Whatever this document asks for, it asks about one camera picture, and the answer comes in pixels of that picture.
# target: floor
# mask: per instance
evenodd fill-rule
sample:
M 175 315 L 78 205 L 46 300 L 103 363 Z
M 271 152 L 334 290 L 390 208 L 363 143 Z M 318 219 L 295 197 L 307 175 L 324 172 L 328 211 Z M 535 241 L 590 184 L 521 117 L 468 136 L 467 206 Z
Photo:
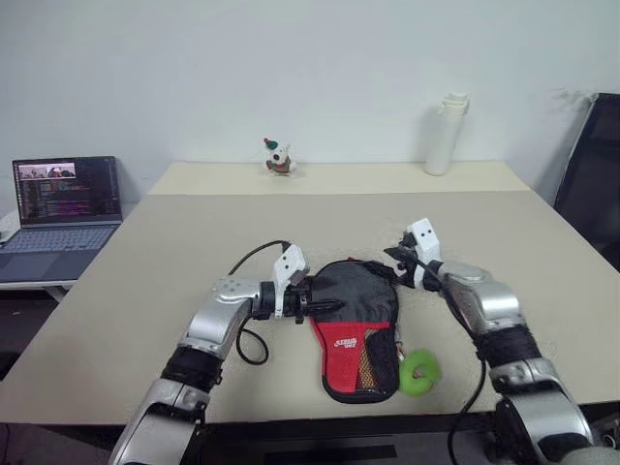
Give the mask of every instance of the floor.
M 53 312 L 56 303 L 45 294 L 0 293 L 0 353 L 21 353 Z M 7 461 L 3 465 L 106 464 L 109 451 L 69 439 L 41 427 L 11 424 Z M 7 428 L 0 424 L 0 458 L 5 453 Z M 443 433 L 392 435 L 353 440 L 263 441 L 227 443 L 205 449 L 203 463 L 282 464 L 350 463 L 352 465 L 450 464 Z M 457 436 L 456 449 L 462 465 L 485 465 L 481 438 L 474 433 Z M 307 451 L 320 456 L 308 461 Z M 344 455 L 340 450 L 348 450 Z M 363 458 L 387 451 L 383 458 Z

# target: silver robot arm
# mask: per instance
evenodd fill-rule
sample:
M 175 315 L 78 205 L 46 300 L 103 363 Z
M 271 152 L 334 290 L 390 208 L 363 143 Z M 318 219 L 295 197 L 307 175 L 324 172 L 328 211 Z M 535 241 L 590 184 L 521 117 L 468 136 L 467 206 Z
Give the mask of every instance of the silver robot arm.
M 221 382 L 221 366 L 249 316 L 259 320 L 303 315 L 311 310 L 309 268 L 292 244 L 274 264 L 271 281 L 220 279 L 194 316 L 159 379 L 155 380 L 123 430 L 110 465 L 172 465 L 197 453 L 202 445 L 204 410 L 209 392 Z M 316 302 L 320 311 L 335 302 Z
M 439 240 L 427 219 L 408 227 L 399 246 L 386 252 L 406 270 L 402 284 L 441 293 L 490 366 L 493 387 L 502 395 L 496 434 L 516 463 L 620 464 L 617 451 L 593 447 L 585 417 L 553 363 L 541 355 L 506 284 L 481 268 L 442 262 Z

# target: laptop screen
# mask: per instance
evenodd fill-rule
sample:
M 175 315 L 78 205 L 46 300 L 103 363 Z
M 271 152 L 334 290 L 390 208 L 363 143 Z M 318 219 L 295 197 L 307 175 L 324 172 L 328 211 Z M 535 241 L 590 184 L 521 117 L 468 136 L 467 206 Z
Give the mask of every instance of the laptop screen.
M 15 160 L 22 225 L 120 221 L 114 157 Z

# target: laptop keyboard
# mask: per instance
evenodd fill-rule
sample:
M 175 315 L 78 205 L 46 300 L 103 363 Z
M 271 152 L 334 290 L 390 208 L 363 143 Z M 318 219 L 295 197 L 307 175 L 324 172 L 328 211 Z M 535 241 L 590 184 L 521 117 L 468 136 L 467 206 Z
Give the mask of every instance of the laptop keyboard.
M 113 231 L 114 228 L 20 230 L 0 249 L 0 254 L 99 250 Z

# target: white wall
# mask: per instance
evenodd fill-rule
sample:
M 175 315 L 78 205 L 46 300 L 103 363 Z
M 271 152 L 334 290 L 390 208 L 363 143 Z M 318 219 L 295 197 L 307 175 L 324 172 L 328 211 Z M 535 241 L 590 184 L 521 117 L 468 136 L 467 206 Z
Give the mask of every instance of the white wall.
M 170 160 L 421 160 L 449 91 L 459 159 L 551 199 L 583 97 L 620 90 L 618 0 L 5 0 L 0 213 L 14 158 L 115 155 L 128 199 Z

